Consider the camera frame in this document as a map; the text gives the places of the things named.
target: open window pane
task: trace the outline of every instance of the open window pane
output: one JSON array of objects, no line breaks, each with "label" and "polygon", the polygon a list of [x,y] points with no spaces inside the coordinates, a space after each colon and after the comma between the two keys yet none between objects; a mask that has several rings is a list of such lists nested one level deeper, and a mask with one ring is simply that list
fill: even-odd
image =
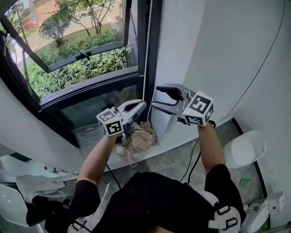
[{"label": "open window pane", "polygon": [[51,72],[127,44],[125,6],[126,0],[19,0],[5,16]]}]

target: green object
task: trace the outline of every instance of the green object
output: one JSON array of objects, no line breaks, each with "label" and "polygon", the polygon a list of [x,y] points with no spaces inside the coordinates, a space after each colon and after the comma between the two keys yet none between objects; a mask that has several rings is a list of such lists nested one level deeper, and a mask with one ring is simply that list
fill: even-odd
[{"label": "green object", "polygon": [[268,230],[268,226],[266,226],[266,225],[262,226],[262,227],[261,227],[261,230],[262,230],[262,231],[267,231],[267,230]]},{"label": "green object", "polygon": [[251,182],[251,179],[248,178],[242,178],[240,180],[240,185],[248,185]]}]

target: person's arm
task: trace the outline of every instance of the person's arm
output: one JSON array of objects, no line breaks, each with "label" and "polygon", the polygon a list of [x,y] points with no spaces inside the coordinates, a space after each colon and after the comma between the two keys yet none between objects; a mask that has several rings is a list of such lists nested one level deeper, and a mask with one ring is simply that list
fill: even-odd
[{"label": "person's arm", "polygon": [[222,146],[210,123],[205,127],[198,126],[202,163],[206,174],[219,164],[226,164]]},{"label": "person's arm", "polygon": [[117,137],[118,135],[113,135],[110,137],[104,136],[98,142],[98,144],[86,158],[77,181],[87,180],[94,183],[95,185],[98,184],[105,170],[105,166]]}]

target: green shrub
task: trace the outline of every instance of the green shrub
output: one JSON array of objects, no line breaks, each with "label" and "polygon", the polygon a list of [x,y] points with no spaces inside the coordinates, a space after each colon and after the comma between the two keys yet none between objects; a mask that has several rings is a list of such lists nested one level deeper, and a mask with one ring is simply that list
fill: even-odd
[{"label": "green shrub", "polygon": [[63,42],[64,32],[69,25],[70,20],[68,18],[61,17],[59,13],[55,13],[42,22],[38,29],[38,34],[44,39],[52,39],[59,47]]},{"label": "green shrub", "polygon": [[90,60],[76,61],[49,74],[30,60],[27,62],[30,85],[38,96],[45,97],[80,81],[130,67],[131,52],[131,45],[114,49],[91,56]]},{"label": "green shrub", "polygon": [[115,43],[122,40],[122,33],[117,30],[106,29],[99,35],[78,36],[70,35],[64,38],[63,43],[58,47],[55,44],[47,45],[38,50],[36,54],[47,65],[53,65],[68,57],[76,55],[80,50],[89,50],[99,46]]}]

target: window frame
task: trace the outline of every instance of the window frame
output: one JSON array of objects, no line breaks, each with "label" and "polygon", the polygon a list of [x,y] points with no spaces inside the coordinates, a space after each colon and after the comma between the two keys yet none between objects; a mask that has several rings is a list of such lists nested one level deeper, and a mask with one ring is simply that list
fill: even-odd
[{"label": "window frame", "polygon": [[[147,61],[147,79],[145,101],[146,109],[143,111],[140,119],[145,121],[150,107],[150,102],[155,87],[157,55],[159,47],[160,26],[161,26],[161,11],[162,0],[153,1],[151,14],[151,30],[149,37],[149,54]],[[35,92],[36,98],[30,95],[27,87],[21,83],[25,82],[22,74],[14,64],[7,64],[7,57],[0,53],[0,64],[6,63],[0,78],[4,81],[7,87],[11,90],[14,96],[39,120],[44,122],[48,127],[66,139],[75,147],[79,147],[79,143],[74,134],[69,130],[71,122],[62,114],[61,110],[65,107],[72,106],[82,101],[91,99],[97,95],[101,95],[110,91],[119,90],[121,88],[136,85],[138,89],[143,89],[144,69],[145,69],[145,54],[146,54],[146,33],[147,22],[149,17],[150,0],[138,0],[138,70],[135,67],[131,72],[125,72],[126,69],[120,70],[117,76],[100,80],[100,76],[72,85],[69,88],[57,91],[45,98],[39,98]]]},{"label": "window frame", "polygon": [[68,57],[62,61],[59,61],[53,65],[47,66],[38,56],[36,53],[32,51],[28,44],[24,42],[24,40],[20,37],[18,32],[14,29],[12,24],[9,22],[7,17],[3,14],[0,16],[0,21],[2,25],[6,29],[6,31],[11,35],[11,37],[18,43],[18,45],[24,50],[25,53],[29,55],[29,57],[39,66],[41,67],[46,73],[51,73],[63,66],[71,64],[75,61],[88,58],[90,56],[96,55],[98,53],[106,52],[112,49],[118,49],[127,46],[128,41],[128,33],[129,33],[129,24],[130,24],[130,10],[131,10],[131,3],[132,0],[126,0],[125,6],[125,14],[124,14],[124,33],[122,42],[116,42],[110,45],[100,46],[97,48],[93,48],[90,50],[83,51],[85,54],[79,52],[77,55]]}]

